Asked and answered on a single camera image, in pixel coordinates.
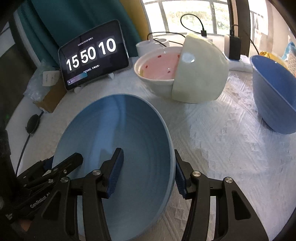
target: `digital clock display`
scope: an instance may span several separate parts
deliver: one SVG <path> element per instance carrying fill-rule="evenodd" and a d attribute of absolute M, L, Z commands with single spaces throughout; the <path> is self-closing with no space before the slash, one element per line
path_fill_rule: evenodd
<path fill-rule="evenodd" d="M 102 24 L 62 46 L 59 63 L 67 90 L 128 67 L 119 22 L 113 20 Z"/>

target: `white wall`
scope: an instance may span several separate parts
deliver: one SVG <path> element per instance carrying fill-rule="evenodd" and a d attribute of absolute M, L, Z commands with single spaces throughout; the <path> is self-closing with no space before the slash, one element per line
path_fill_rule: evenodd
<path fill-rule="evenodd" d="M 3 30 L 0 33 L 0 57 L 12 46 L 15 44 L 8 23 L 5 25 Z"/>
<path fill-rule="evenodd" d="M 273 14 L 273 22 L 274 22 L 274 43 L 272 47 L 272 52 L 282 57 L 285 49 L 288 45 L 288 36 L 291 37 L 291 41 L 296 44 L 296 39 L 293 34 L 289 31 L 289 27 L 286 24 L 283 17 L 276 10 L 276 8 L 272 5 L 272 14 Z"/>

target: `window frame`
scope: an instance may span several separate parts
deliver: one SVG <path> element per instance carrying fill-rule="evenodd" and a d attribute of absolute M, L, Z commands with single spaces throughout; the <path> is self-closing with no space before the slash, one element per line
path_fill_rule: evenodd
<path fill-rule="evenodd" d="M 262 18 L 263 18 L 263 16 L 260 15 L 259 13 L 256 13 L 254 11 L 251 11 L 251 10 L 250 10 L 250 13 L 252 15 L 252 19 L 251 19 L 251 21 L 252 21 L 252 26 L 251 26 L 252 33 L 251 33 L 251 36 L 252 36 L 252 41 L 254 42 L 255 41 L 255 20 L 254 20 L 255 19 L 255 15 L 260 16 Z"/>
<path fill-rule="evenodd" d="M 159 5 L 159 9 L 161 12 L 161 17 L 163 19 L 163 24 L 165 26 L 165 31 L 169 32 L 169 27 L 168 27 L 168 21 L 167 21 L 167 17 L 163 8 L 163 2 L 168 2 L 168 1 L 179 1 L 179 0 L 155 0 L 155 1 L 150 1 L 147 3 L 143 2 L 143 5 L 147 5 L 147 4 L 151 4 L 151 3 L 158 3 Z M 221 3 L 221 4 L 225 4 L 227 6 L 229 6 L 229 1 L 227 0 L 227 2 L 224 1 L 219 1 L 219 0 L 198 0 L 198 1 L 205 1 L 205 2 L 209 2 L 210 3 L 210 9 L 211 9 L 211 14 L 212 14 L 212 22 L 213 22 L 213 34 L 212 33 L 208 33 L 208 35 L 214 35 L 214 36 L 224 36 L 221 34 L 217 34 L 217 21 L 216 21 L 216 14 L 215 14 L 215 8 L 214 8 L 214 3 Z M 231 14 L 229 12 L 229 27 L 231 26 Z M 154 36 L 161 36 L 161 35 L 166 35 L 166 34 L 155 34 Z"/>

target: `time digits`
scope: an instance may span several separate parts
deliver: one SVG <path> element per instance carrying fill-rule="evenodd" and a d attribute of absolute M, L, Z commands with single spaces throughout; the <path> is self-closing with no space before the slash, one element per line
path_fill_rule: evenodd
<path fill-rule="evenodd" d="M 106 54 L 106 50 L 105 50 L 105 46 L 103 42 L 100 42 L 100 44 L 98 45 L 99 50 L 102 49 L 102 53 L 103 55 Z M 114 39 L 110 38 L 107 40 L 106 42 L 106 47 L 108 49 L 109 52 L 114 52 L 116 50 L 116 44 Z M 88 50 L 83 50 L 80 52 L 80 57 L 81 57 L 81 62 L 86 64 L 89 60 L 93 60 L 96 58 L 96 50 L 94 47 L 89 47 Z M 74 55 L 72 56 L 72 65 L 74 68 L 78 68 L 79 66 L 79 60 L 78 60 L 78 55 Z M 71 62 L 70 59 L 67 60 L 66 62 L 67 65 L 69 65 L 69 70 L 72 71 L 72 66 L 71 66 Z"/>

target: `window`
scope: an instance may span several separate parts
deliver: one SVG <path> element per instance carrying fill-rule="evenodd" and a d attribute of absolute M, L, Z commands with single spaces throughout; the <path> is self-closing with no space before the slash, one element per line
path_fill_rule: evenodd
<path fill-rule="evenodd" d="M 183 14 L 197 15 L 208 34 L 229 34 L 230 19 L 227 0 L 142 0 L 148 15 L 152 32 L 169 31 L 187 33 L 180 23 Z M 196 32 L 202 26 L 194 16 L 182 18 L 183 24 Z"/>
<path fill-rule="evenodd" d="M 265 0 L 248 0 L 251 18 L 251 40 L 257 48 L 265 49 L 264 35 L 268 36 L 268 12 Z"/>

